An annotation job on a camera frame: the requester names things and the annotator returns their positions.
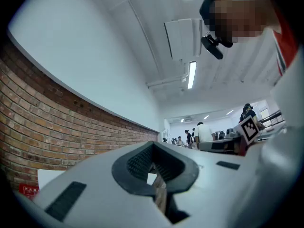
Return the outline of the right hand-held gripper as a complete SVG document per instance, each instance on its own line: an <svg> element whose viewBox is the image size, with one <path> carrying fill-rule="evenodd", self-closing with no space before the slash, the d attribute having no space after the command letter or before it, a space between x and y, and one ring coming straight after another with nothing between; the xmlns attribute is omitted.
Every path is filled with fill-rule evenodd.
<svg viewBox="0 0 304 228"><path fill-rule="evenodd" d="M223 153L223 154L239 154L246 155L249 146L259 136L259 129L252 116L248 116L245 120L234 127L234 130L241 136L239 138L228 138L216 141L199 142L198 148L203 152Z"/></svg>

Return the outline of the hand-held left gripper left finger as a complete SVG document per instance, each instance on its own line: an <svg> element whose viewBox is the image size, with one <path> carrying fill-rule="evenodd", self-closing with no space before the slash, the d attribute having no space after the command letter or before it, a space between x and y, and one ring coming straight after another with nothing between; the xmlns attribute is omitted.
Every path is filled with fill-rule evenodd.
<svg viewBox="0 0 304 228"><path fill-rule="evenodd" d="M138 196L154 196L153 186L147 184L153 166L153 142L120 156L112 165L112 176L126 192Z"/></svg>

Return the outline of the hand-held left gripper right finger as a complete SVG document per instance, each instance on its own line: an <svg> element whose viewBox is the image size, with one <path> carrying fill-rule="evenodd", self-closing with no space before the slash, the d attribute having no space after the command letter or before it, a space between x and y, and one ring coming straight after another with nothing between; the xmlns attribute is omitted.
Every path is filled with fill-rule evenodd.
<svg viewBox="0 0 304 228"><path fill-rule="evenodd" d="M187 153L189 150L185 148L153 143L153 162L169 194L188 191L199 175L197 163Z"/></svg>

